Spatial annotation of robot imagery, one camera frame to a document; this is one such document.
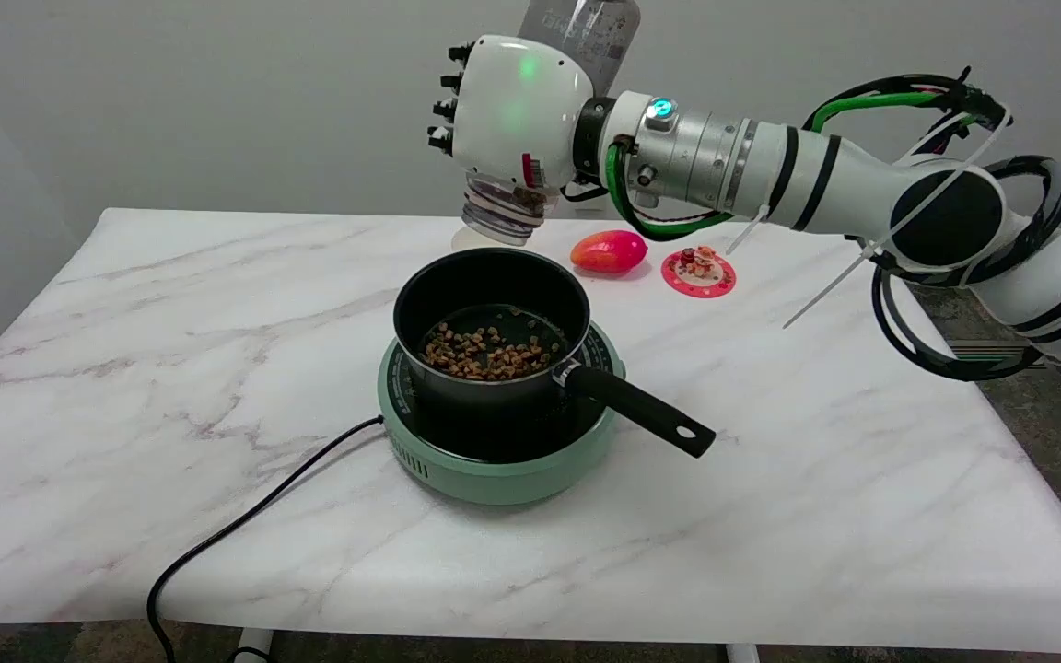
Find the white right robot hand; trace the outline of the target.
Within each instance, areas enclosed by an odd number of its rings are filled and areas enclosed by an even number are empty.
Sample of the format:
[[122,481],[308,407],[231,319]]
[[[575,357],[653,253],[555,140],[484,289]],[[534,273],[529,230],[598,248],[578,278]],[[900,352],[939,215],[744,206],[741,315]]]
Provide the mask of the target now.
[[539,192],[571,184],[578,117],[595,98],[580,64],[495,34],[451,46],[448,59],[459,71],[439,78],[451,94],[434,106],[443,122],[428,127],[428,145],[495,184]]

